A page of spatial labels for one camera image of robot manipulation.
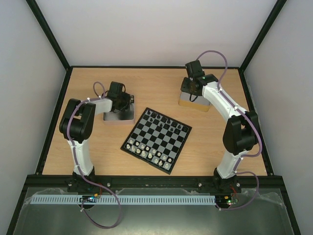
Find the silver tin with pieces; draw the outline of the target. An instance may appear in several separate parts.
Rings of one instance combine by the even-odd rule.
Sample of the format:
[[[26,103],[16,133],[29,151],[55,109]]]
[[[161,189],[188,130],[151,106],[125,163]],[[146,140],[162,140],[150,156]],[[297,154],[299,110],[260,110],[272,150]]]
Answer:
[[[104,113],[103,121],[107,125],[132,125],[135,124],[135,96],[130,95],[129,107],[122,111]]]

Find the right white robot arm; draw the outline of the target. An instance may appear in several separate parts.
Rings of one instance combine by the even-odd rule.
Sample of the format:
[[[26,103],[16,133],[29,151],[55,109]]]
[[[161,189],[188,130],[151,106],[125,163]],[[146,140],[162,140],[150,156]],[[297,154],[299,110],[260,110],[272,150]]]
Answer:
[[[213,187],[220,192],[235,185],[237,168],[248,152],[257,143],[261,144],[258,131],[258,116],[235,102],[212,74],[205,74],[199,60],[185,64],[187,77],[183,79],[181,91],[202,96],[220,113],[226,122],[223,144],[225,153],[213,173]]]

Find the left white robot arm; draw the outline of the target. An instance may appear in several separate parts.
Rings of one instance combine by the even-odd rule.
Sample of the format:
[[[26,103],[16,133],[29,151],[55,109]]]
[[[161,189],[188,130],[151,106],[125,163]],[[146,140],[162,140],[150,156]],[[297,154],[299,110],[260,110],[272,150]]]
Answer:
[[[106,91],[101,82],[94,82],[94,98],[68,101],[61,118],[59,131],[67,140],[74,161],[74,175],[89,177],[94,174],[94,166],[89,153],[89,138],[92,134],[94,118],[103,116],[107,125],[129,125],[135,121],[135,97],[126,92],[126,86],[111,82]]]

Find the black silver chess board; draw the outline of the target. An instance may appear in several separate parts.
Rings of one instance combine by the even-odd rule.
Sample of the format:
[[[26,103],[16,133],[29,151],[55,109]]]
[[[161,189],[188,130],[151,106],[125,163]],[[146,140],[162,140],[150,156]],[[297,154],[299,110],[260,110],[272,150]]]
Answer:
[[[150,111],[151,114],[155,113],[156,117],[151,117],[151,114],[147,115],[147,111]],[[177,123],[176,127],[172,126],[172,122]],[[184,126],[188,128],[187,132],[182,130]],[[120,149],[167,174],[171,174],[191,130],[192,127],[187,124],[151,108],[146,108]],[[140,149],[141,152],[145,151],[146,155],[142,156],[141,153],[137,154],[137,149]]]

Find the empty gold silver tin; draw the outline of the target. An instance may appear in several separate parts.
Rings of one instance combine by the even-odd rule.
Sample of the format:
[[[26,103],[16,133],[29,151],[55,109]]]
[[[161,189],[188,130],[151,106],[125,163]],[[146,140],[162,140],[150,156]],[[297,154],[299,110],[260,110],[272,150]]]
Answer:
[[[196,96],[189,93],[189,85],[192,81],[190,78],[183,78],[181,87],[180,87],[180,96],[178,100],[179,106],[193,108],[201,112],[208,112],[211,107],[211,103],[205,99],[203,96]]]

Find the black frame rail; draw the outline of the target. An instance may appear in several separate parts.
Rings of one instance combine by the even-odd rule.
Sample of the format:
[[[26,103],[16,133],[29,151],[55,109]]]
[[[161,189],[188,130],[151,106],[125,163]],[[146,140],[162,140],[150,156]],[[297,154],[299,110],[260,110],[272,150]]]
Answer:
[[[238,176],[231,183],[219,187],[214,184],[213,178],[213,176],[96,176],[95,181],[113,191],[124,188],[182,188],[187,191],[221,194],[230,192],[231,188],[241,191],[243,188],[256,187],[254,176]],[[74,180],[69,175],[28,175],[22,189],[28,188],[65,188],[69,192],[80,194],[99,191],[98,187],[87,184],[85,181]]]

